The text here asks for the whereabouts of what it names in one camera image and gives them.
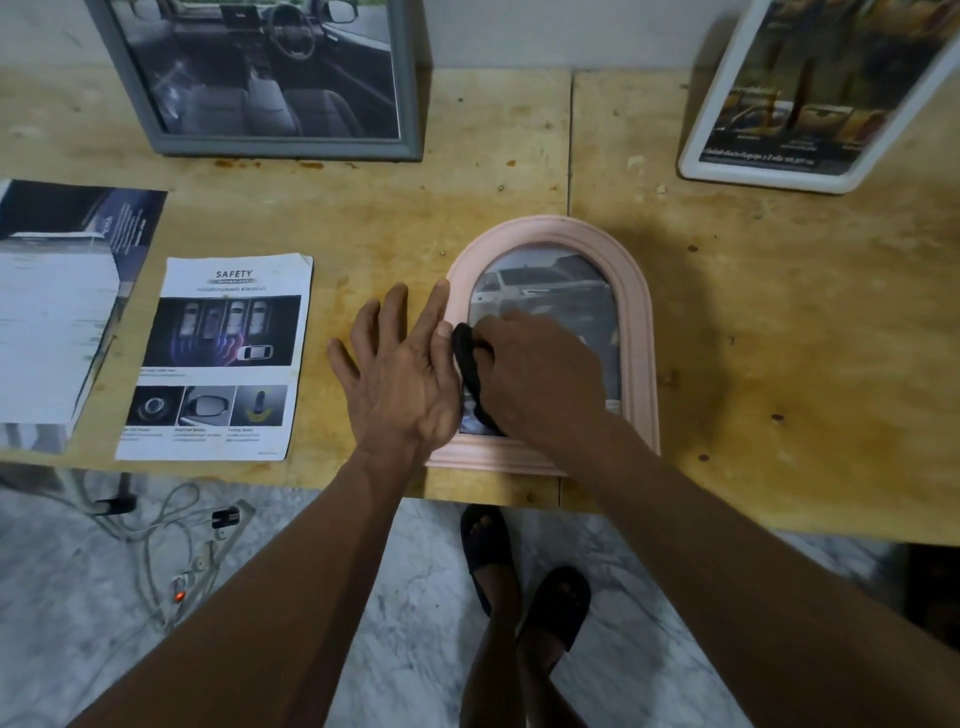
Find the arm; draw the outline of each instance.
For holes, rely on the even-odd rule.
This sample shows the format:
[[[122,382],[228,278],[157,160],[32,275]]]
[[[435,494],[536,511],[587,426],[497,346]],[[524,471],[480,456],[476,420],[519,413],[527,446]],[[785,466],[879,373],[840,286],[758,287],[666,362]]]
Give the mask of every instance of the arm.
[[[404,488],[460,420],[441,281],[406,337],[406,288],[357,315],[357,363],[327,353],[357,447],[326,489],[139,665],[82,726],[322,725]]]
[[[663,463],[575,336],[515,312],[474,331],[485,409],[589,489],[756,726],[960,725],[960,656]]]

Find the person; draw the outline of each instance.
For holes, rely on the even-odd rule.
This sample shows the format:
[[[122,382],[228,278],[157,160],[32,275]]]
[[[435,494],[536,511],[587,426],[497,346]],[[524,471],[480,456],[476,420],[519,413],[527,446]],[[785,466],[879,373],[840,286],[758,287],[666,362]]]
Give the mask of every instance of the person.
[[[360,309],[353,357],[329,343],[353,453],[74,726],[323,724],[404,488],[460,422],[448,293],[440,281],[408,336],[398,284]],[[960,725],[960,656],[657,457],[606,410],[599,361],[575,335],[519,312],[474,335],[492,349],[475,354],[485,408],[589,489],[754,725]],[[588,611],[586,582],[573,570],[548,577],[517,640],[520,594],[498,515],[468,508],[462,522],[491,618],[461,722],[582,724],[549,671]]]

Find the framed photo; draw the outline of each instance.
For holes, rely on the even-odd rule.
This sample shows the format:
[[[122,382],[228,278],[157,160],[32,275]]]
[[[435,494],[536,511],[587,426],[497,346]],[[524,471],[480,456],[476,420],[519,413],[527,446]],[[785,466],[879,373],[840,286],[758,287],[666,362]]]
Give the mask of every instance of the framed photo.
[[[403,0],[85,0],[163,155],[422,157]]]
[[[650,291],[616,240],[568,217],[521,217],[470,243],[447,278],[444,317],[454,326],[518,308],[550,316],[577,334],[600,357],[607,409],[660,452]],[[474,406],[465,391],[460,431],[430,456],[428,466],[564,474],[539,452],[487,429],[473,415]]]
[[[958,63],[956,0],[754,0],[681,173],[849,192]]]

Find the gray picture frame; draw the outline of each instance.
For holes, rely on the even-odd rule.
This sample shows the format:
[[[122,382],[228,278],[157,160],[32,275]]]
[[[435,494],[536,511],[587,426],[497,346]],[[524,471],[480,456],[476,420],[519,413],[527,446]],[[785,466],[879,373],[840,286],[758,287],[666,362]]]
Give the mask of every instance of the gray picture frame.
[[[405,0],[386,0],[398,138],[170,133],[110,0],[84,0],[151,147],[172,157],[420,161],[423,144],[411,22]]]

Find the pink arched picture frame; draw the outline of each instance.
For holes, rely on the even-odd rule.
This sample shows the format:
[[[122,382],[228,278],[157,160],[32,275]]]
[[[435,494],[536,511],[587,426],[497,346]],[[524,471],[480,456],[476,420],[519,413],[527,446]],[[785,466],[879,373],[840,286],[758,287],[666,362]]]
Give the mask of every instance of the pink arched picture frame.
[[[467,245],[450,267],[450,300],[444,317],[454,326],[466,322],[470,296],[479,278],[498,258],[525,246],[567,248],[587,258],[607,279],[616,302],[619,330],[621,414],[654,451],[660,452],[650,289],[634,259],[605,232],[558,215],[521,217],[496,226]],[[427,465],[565,475],[544,455],[518,440],[460,432],[436,450]]]

